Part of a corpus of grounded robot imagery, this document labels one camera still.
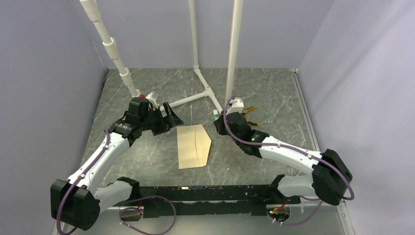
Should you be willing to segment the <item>tan paper envelope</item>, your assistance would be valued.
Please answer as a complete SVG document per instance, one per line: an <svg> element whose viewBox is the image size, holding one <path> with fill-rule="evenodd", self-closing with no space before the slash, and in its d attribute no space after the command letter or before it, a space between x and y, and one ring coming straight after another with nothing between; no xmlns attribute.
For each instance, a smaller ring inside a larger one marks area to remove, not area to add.
<svg viewBox="0 0 415 235"><path fill-rule="evenodd" d="M177 128L179 169L204 167L207 165L211 139L203 125Z"/></svg>

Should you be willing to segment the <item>white green glue stick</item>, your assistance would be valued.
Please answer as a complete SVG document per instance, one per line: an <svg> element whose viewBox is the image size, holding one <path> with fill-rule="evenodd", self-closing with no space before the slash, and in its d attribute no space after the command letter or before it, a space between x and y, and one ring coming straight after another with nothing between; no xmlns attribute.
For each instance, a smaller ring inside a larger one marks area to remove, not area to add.
<svg viewBox="0 0 415 235"><path fill-rule="evenodd" d="M213 117L214 117L214 120L218 120L219 119L220 114L219 114L218 110L213 110Z"/></svg>

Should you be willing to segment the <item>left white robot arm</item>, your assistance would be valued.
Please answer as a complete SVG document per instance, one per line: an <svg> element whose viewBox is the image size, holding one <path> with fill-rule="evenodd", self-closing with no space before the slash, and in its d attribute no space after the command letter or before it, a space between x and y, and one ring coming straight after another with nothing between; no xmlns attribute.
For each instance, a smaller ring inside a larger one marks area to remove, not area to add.
<svg viewBox="0 0 415 235"><path fill-rule="evenodd" d="M110 168L142 133L154 136L170 131L184 122L172 111L167 102L162 111L145 97L134 97L123 116L104 131L105 138L88 160L65 180L57 179L50 188L51 216L63 235L61 223L76 229L90 229L99 215L118 203L133 206L140 201L139 182L121 177L109 186L100 188Z"/></svg>

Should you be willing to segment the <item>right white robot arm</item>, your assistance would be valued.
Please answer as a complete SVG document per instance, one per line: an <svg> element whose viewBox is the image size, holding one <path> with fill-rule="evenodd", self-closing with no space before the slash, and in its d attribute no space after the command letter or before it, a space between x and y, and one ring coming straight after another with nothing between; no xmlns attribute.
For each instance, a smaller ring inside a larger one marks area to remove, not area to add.
<svg viewBox="0 0 415 235"><path fill-rule="evenodd" d="M245 154L277 161L303 173L302 176L277 176L275 187L269 191L275 203L291 196L315 196L333 206L342 200L354 199L350 185L353 176L336 151L319 152L287 144L253 129L240 113L221 115L213 123L218 134L230 136Z"/></svg>

